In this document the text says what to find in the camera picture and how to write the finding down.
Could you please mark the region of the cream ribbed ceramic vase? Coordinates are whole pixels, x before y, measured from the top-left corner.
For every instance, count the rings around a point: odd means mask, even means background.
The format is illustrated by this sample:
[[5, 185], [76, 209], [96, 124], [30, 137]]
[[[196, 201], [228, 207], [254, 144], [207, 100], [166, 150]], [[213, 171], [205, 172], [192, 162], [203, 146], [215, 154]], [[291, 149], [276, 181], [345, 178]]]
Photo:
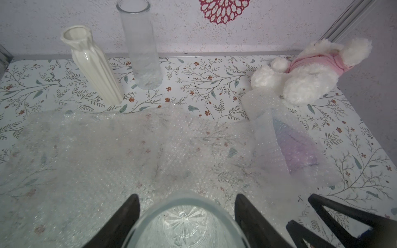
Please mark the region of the cream ribbed ceramic vase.
[[73, 61], [105, 103], [119, 105], [124, 100], [122, 88], [108, 58], [93, 40], [91, 29], [71, 26], [63, 31], [61, 41], [71, 47]]

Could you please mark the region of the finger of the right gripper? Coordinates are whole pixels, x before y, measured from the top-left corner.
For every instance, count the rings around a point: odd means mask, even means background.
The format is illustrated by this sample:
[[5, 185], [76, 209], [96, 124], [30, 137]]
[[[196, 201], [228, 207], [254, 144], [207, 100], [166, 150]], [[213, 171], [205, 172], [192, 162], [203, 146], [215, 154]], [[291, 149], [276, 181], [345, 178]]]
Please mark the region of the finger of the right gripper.
[[294, 220], [288, 222], [286, 229], [297, 248], [308, 248], [306, 243], [314, 248], [335, 248], [326, 240]]
[[[308, 202], [346, 248], [395, 248], [397, 246], [397, 222], [394, 220], [342, 205], [317, 194], [310, 195]], [[326, 207], [363, 223], [370, 229], [356, 238], [328, 213]]]

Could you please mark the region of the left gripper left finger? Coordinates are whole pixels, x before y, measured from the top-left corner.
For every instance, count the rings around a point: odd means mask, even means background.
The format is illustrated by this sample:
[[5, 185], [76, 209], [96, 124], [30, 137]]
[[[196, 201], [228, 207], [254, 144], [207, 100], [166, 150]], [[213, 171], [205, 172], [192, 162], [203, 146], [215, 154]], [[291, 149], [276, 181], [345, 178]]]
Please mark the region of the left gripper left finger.
[[83, 248], [121, 248], [139, 217], [139, 197], [132, 194]]

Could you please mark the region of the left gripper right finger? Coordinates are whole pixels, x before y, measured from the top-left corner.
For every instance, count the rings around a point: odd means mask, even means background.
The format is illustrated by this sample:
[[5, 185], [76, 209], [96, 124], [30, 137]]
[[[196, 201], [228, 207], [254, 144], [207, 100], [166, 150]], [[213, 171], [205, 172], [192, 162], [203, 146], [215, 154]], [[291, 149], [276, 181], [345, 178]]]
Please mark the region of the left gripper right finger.
[[292, 247], [243, 194], [237, 194], [234, 209], [235, 220], [251, 248]]

